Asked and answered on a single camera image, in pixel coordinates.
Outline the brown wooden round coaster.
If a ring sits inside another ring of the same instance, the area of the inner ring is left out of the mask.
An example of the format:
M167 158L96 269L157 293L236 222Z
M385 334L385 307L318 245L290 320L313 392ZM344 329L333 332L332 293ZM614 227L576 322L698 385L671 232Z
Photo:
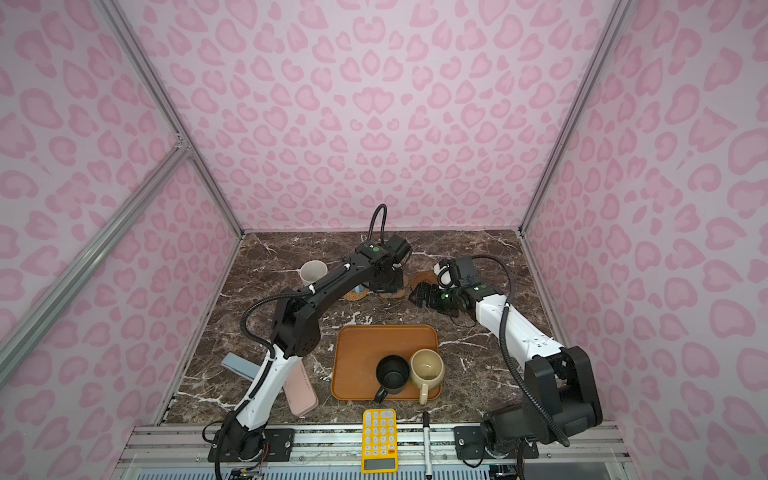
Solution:
M437 276L433 271L422 271L413 274L410 277L409 285L411 290L416 290L421 283L437 285Z

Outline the rattan woven round coaster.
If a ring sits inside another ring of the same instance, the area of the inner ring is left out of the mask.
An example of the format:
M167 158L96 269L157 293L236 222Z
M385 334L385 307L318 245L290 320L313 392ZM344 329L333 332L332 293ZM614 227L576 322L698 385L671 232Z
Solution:
M344 295L344 299L350 302L359 301L370 294L368 289L363 288L360 291L353 290Z

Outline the beige ceramic mug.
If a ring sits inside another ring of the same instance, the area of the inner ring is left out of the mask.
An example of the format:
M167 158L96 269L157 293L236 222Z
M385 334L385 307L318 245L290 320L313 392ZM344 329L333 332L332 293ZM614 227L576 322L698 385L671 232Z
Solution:
M442 357L431 349L416 351L409 360L410 379L419 393L419 404L428 402L430 392L440 387L445 375Z

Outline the white speckled mug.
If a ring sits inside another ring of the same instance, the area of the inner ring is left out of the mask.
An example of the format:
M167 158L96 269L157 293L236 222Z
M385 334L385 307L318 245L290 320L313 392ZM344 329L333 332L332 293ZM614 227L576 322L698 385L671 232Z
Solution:
M327 273L327 265L320 260L307 261L299 269L299 277L304 286L317 282Z

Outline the black mug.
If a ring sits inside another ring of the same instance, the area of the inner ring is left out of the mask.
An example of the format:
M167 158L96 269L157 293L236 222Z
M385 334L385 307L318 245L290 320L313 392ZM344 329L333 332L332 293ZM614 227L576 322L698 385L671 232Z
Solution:
M389 395L400 394L405 389L410 378L410 367L403 357L388 355L377 364L375 376L379 388L374 401L382 403Z

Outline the cork paw-shaped coaster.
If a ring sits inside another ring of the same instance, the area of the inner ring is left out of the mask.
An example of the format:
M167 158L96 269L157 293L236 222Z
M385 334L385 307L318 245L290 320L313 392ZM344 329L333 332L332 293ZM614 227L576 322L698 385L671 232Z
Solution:
M406 290L402 289L396 292L379 293L379 296L381 298L387 298L387 299L400 299L406 296Z

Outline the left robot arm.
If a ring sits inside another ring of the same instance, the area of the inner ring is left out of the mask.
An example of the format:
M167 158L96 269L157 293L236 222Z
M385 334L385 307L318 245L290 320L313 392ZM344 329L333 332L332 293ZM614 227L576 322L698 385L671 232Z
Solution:
M394 235L385 243L365 241L321 279L300 289L285 288L249 306L240 319L242 334L267 349L244 397L228 413L210 441L208 461L251 461L265 449L265 430L277 395L299 360L319 344L319 320L326 310L355 287L377 284L395 290L403 284L402 263L410 254L407 240ZM251 314L276 304L267 339L248 329Z

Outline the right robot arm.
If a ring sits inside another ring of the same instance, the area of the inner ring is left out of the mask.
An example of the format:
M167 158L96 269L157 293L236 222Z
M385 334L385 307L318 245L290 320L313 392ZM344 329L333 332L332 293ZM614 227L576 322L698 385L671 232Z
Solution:
M444 289L421 282L409 300L451 317L465 312L496 335L523 401L483 416L480 433L487 451L508 455L535 443L569 446L571 437L603 422L589 355L545 335L499 288Z

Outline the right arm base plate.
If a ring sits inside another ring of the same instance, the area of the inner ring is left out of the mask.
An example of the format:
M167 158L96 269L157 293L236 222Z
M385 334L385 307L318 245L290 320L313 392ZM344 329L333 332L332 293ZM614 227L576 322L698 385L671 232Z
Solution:
M456 456L463 461L515 459L518 448L522 448L525 460L538 459L537 443L531 438L505 438L491 433L481 425L458 426L453 428Z

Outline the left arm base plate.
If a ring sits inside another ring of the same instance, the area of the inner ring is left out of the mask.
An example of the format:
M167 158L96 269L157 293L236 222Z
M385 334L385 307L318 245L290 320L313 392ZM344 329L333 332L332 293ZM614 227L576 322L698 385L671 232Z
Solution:
M225 433L217 432L207 460L211 463L235 461L287 462L293 449L295 430L291 428L256 429L254 433L237 423Z

